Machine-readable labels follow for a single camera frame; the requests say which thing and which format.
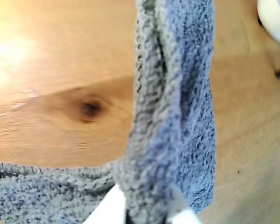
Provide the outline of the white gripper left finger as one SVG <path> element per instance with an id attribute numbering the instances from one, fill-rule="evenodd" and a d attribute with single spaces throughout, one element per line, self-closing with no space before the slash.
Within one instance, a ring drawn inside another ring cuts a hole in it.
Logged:
<path id="1" fill-rule="evenodd" d="M 126 199 L 118 185 L 114 185 L 83 224 L 125 224 Z"/>

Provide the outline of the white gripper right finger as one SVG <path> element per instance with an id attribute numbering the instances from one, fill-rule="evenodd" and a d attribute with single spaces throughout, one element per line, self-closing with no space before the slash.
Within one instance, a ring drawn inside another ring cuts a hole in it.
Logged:
<path id="1" fill-rule="evenodd" d="M 169 224 L 202 224 L 188 205 L 179 188 L 172 186 L 172 195 L 168 203 Z"/>

